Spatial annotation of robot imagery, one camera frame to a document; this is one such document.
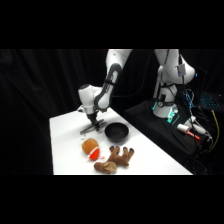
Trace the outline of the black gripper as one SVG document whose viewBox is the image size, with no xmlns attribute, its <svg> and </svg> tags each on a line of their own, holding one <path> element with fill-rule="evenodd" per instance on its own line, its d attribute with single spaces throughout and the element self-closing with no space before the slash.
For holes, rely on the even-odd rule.
<svg viewBox="0 0 224 224">
<path fill-rule="evenodd" d="M 102 120 L 100 122 L 97 120 L 97 114 L 96 113 L 88 114 L 87 118 L 91 121 L 91 123 L 94 126 L 96 131 L 99 131 L 100 128 L 103 127 L 106 124 L 106 122 L 104 120 Z"/>
</svg>

